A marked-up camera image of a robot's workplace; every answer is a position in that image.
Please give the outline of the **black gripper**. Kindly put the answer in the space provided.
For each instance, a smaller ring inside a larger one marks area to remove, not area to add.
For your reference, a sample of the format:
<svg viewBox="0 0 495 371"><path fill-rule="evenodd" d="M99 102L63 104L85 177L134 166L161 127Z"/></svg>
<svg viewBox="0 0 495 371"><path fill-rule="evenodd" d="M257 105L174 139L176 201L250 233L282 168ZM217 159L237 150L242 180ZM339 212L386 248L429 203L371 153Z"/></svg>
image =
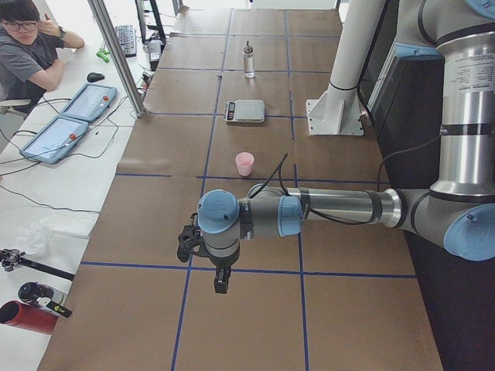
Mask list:
<svg viewBox="0 0 495 371"><path fill-rule="evenodd" d="M182 263L189 261L191 256L202 257L203 237L202 231L197 221L197 213L193 213L189 222L183 227L183 231L178 236L179 246L177 257ZM229 267L217 267L213 281L214 290L217 294L226 294L230 279Z"/></svg>

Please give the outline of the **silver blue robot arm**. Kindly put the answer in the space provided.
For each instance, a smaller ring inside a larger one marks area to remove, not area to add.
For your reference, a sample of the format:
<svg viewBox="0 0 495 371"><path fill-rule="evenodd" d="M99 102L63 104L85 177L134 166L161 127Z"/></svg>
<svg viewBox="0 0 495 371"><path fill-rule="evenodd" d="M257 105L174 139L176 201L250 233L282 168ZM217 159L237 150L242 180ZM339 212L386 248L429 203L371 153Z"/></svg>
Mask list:
<svg viewBox="0 0 495 371"><path fill-rule="evenodd" d="M177 256L205 257L226 293L242 240L298 234L307 219L401 228L467 260L494 256L494 3L403 1L396 54L444 61L439 177L428 189L346 191L254 185L237 198L216 189L198 202Z"/></svg>

